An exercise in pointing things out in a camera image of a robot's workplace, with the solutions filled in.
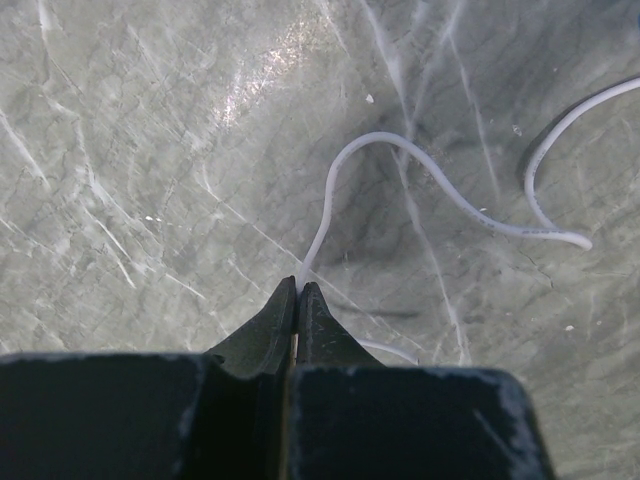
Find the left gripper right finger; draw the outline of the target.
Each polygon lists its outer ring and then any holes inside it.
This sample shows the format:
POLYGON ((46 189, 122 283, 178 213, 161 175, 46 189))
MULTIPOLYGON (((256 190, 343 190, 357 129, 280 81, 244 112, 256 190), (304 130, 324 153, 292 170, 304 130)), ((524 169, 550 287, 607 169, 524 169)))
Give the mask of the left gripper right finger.
POLYGON ((389 367, 308 284, 288 386, 292 479, 551 479, 532 402, 503 370, 389 367))

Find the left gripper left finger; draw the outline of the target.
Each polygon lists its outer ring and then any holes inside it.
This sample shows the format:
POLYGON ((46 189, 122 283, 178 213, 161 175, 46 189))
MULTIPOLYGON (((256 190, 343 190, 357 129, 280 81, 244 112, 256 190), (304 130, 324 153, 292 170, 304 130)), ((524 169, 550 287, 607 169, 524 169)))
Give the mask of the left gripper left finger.
POLYGON ((296 291, 203 353, 1 359, 5 479, 273 479, 296 291))

